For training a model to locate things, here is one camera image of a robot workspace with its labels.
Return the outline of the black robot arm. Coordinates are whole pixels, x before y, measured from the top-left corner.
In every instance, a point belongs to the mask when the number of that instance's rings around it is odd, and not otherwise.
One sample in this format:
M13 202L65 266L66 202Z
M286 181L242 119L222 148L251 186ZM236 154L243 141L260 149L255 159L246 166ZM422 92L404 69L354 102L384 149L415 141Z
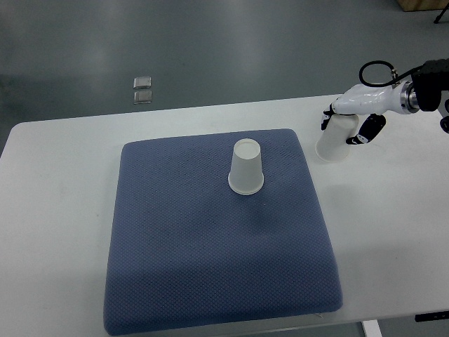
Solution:
M372 65L388 67L391 80L376 84L366 81L363 72ZM390 62L374 60L360 68L358 77L360 83L331 103L321 120L324 131L334 116L367 116L358 133L345 140L348 145L367 144L376 138L386 125L385 112L406 115L436 111L443 92L448 90L448 60L429 60L403 74L398 74Z

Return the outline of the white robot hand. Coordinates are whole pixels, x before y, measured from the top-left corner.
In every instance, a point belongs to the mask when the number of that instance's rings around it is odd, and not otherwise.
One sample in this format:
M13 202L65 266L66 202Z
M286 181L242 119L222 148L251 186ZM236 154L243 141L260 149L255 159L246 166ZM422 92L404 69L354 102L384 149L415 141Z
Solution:
M327 129L334 114L369 115L362 123L358 133L346 139L348 145L370 143L386 125L382 114L391 111L398 114L410 114L410 81L384 87L368 87L357 84L344 92L327 110L323 111L321 130Z

